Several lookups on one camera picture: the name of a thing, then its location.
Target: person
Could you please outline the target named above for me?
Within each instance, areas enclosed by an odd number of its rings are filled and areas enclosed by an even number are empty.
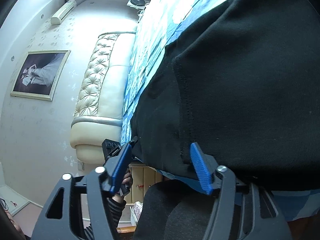
[[[130,188],[132,187],[133,179],[132,179],[131,171],[129,169],[127,169],[126,174],[124,175],[122,184],[127,184],[129,185]],[[113,218],[113,222],[116,227],[119,224],[120,218],[122,216],[122,211],[124,210],[125,205],[126,205],[126,201],[124,200],[124,196],[120,196],[119,194],[116,194],[112,198],[108,198],[109,210],[111,212],[111,216]],[[19,235],[22,237],[21,240],[30,240],[30,237],[26,236],[23,233],[20,225],[14,220],[10,212],[4,208],[3,210],[5,211],[6,215],[8,216],[9,220],[11,221],[15,229],[18,231]],[[86,235],[87,240],[94,240],[91,224],[90,226],[84,229],[84,233]]]
[[[13,219],[12,215],[10,214],[10,212],[8,210],[4,210],[4,212],[6,213],[6,215],[8,216],[9,220],[11,221],[11,223],[13,224],[13,226],[15,227],[15,229],[18,231],[19,235],[21,236],[22,240],[30,240],[29,236],[25,236],[20,225]]]
[[[129,169],[127,169],[126,174],[124,175],[122,184],[128,184],[130,189],[132,187],[133,179],[131,171]],[[122,211],[124,210],[126,203],[127,202],[124,200],[124,196],[120,196],[119,194],[116,194],[112,198],[108,198],[109,210],[116,227],[119,224],[120,218],[122,216]],[[94,240],[91,224],[84,229],[84,233],[87,237],[87,240]]]
[[[37,68],[36,64],[25,68],[21,75],[22,83],[25,86],[38,84],[50,87],[53,84],[63,57],[63,53],[57,53],[54,59],[42,68]]]

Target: electrical cord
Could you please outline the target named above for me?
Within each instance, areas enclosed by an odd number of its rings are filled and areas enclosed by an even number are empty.
[[[137,15],[138,15],[139,17],[140,17],[140,16],[143,16],[144,11],[146,10],[146,7],[147,7],[147,5],[149,5],[149,3],[143,4],[143,5],[145,5],[144,9],[143,9],[143,10],[138,10],[138,12],[137,12]]]
[[[9,207],[8,207],[7,203],[5,202],[5,200],[3,198],[0,198],[0,203],[1,203],[4,211],[8,211],[9,210]]]
[[[147,5],[147,4],[146,3],[138,3],[138,4],[134,4],[133,6],[141,7],[141,6],[144,6],[144,5]]]

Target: framed photo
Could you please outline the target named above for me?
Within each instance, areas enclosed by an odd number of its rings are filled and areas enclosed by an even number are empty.
[[[70,50],[28,52],[10,95],[52,101],[69,54]]]

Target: blue bed sheet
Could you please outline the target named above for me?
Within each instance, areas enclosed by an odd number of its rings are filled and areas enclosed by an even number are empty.
[[[124,116],[121,144],[131,139],[130,119],[139,97],[159,67],[164,47],[197,18],[225,0],[151,0],[145,10],[136,33],[127,86],[125,90]],[[171,179],[179,179],[201,192],[198,181],[158,171]],[[287,221],[308,217],[320,208],[320,190],[302,192],[273,192]]]

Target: silver screw head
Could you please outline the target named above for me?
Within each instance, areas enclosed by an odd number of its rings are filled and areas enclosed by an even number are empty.
[[[64,180],[71,179],[71,174],[69,174],[69,173],[63,174],[62,179],[64,179]]]
[[[220,172],[225,172],[225,171],[227,171],[227,167],[226,166],[223,166],[223,165],[220,165],[220,166],[218,166],[218,168],[217,168],[217,170],[218,171],[220,171]]]
[[[105,170],[106,170],[105,167],[100,166],[100,167],[96,167],[94,171],[96,173],[103,173]]]

